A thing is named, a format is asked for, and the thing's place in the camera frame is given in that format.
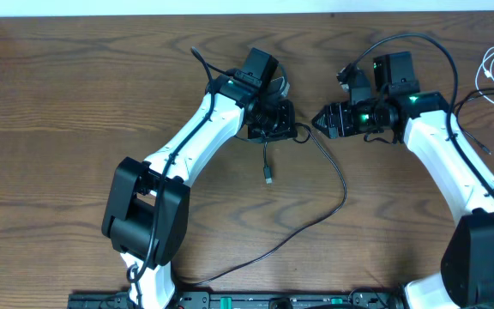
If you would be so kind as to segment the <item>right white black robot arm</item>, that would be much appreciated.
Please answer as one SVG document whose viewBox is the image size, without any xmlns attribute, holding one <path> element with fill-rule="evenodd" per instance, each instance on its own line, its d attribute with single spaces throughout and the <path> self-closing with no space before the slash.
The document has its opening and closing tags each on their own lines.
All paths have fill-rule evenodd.
<svg viewBox="0 0 494 309">
<path fill-rule="evenodd" d="M 407 146 L 443 194 L 455 231 L 440 270 L 409 282 L 392 307 L 470 308 L 494 305 L 494 175 L 467 141 L 449 104 L 423 92 L 404 51 L 373 60 L 374 82 L 349 64 L 337 79 L 349 99 L 326 105 L 312 120 L 326 137 L 380 134 Z"/>
</svg>

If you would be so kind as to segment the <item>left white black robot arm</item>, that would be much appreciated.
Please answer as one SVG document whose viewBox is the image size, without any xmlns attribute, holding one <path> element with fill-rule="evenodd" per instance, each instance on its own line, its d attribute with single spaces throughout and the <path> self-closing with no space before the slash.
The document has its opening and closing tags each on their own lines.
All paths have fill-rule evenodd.
<svg viewBox="0 0 494 309">
<path fill-rule="evenodd" d="M 137 308 L 164 308 L 175 294 L 171 260 L 184 240 L 190 188 L 217 150 L 248 128 L 255 143 L 292 139 L 286 78 L 253 88 L 219 76 L 188 123 L 143 161 L 124 158 L 111 182 L 101 231 L 126 263 Z"/>
</svg>

